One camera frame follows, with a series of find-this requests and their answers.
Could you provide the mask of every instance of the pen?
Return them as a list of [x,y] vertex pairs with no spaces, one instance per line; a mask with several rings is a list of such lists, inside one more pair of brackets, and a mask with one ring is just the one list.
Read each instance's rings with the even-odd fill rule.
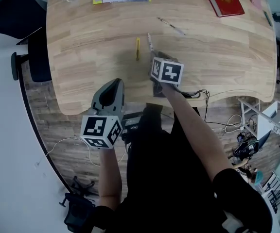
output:
[[168,26],[172,27],[172,28],[173,28],[174,30],[176,30],[179,34],[186,35],[182,30],[180,30],[179,28],[176,28],[174,25],[170,24],[169,22],[163,20],[163,19],[160,18],[160,17],[158,17],[158,19],[159,19],[161,22],[163,22],[163,23],[167,24]]
[[268,21],[268,24],[270,24],[270,26],[272,27],[271,19],[268,17],[267,12],[264,11],[264,10],[263,10],[263,12],[264,12],[265,17],[266,17],[266,19],[267,19],[267,21]]
[[149,41],[150,51],[153,52],[154,48],[153,48],[153,44],[152,44],[151,35],[149,33],[148,33],[148,41]]

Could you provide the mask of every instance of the black cable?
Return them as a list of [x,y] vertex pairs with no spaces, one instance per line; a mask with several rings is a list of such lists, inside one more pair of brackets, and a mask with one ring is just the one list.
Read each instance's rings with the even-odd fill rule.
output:
[[209,100],[209,97],[210,97],[209,91],[207,91],[205,89],[202,89],[202,90],[198,90],[196,92],[184,92],[184,91],[179,90],[178,87],[175,84],[173,84],[172,87],[173,87],[174,90],[176,90],[177,92],[181,93],[186,98],[198,99],[198,98],[200,98],[201,93],[204,93],[207,96],[206,97],[205,118],[204,118],[204,121],[206,122],[206,120],[207,120],[207,111],[208,111],[208,100]]
[[251,137],[251,132],[248,132],[248,133],[247,133],[247,132],[244,132],[244,131],[243,131],[242,133],[244,133],[244,134],[245,134],[245,138],[246,138],[246,139],[247,139],[247,138],[249,138],[249,137]]
[[224,125],[224,126],[233,126],[233,125],[236,125],[236,124],[241,124],[240,122],[237,122],[237,123],[232,123],[232,124],[225,124],[225,123],[220,123],[220,122],[207,122],[207,123],[214,123],[214,124],[220,124],[220,125]]
[[255,121],[254,121],[253,119],[249,119],[248,122],[247,122],[247,124],[249,124],[250,121],[252,121],[252,125],[255,124]]
[[253,114],[249,119],[251,119],[253,116],[257,116],[258,114]]
[[174,118],[173,117],[171,117],[171,116],[169,116],[169,115],[166,115],[166,114],[164,114],[164,113],[160,113],[161,115],[164,115],[165,117],[169,117],[169,118],[171,118],[172,120],[174,120]]

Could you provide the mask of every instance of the person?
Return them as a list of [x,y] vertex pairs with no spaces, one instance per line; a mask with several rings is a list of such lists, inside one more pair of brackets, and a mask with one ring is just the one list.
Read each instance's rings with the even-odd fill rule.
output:
[[[129,147],[128,194],[122,203],[115,151],[100,149],[99,206],[82,232],[225,233],[225,212],[241,223],[237,232],[271,232],[265,201],[232,168],[197,108],[171,86],[161,85],[175,112],[171,133],[161,128],[162,107],[147,104]],[[230,200],[238,191],[249,198],[245,206]],[[251,210],[258,217],[251,217]]]

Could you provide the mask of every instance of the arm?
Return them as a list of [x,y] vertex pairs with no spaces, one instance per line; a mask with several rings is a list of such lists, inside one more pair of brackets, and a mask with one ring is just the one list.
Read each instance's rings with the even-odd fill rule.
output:
[[114,149],[100,149],[100,205],[116,210],[121,202],[122,179]]
[[248,162],[248,158],[245,158],[245,159],[243,159],[243,161],[240,162],[239,164],[234,165],[233,168],[234,168],[234,169],[237,169],[237,168],[239,168],[239,167],[245,165],[247,162]]
[[183,95],[168,84],[161,85],[163,94],[172,105],[190,145],[204,165],[211,181],[220,171],[233,168],[216,134],[198,116]]

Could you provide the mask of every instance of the pink notebook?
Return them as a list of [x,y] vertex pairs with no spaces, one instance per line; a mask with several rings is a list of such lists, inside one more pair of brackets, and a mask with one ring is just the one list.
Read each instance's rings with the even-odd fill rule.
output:
[[253,5],[255,5],[258,9],[262,10],[261,0],[250,0]]

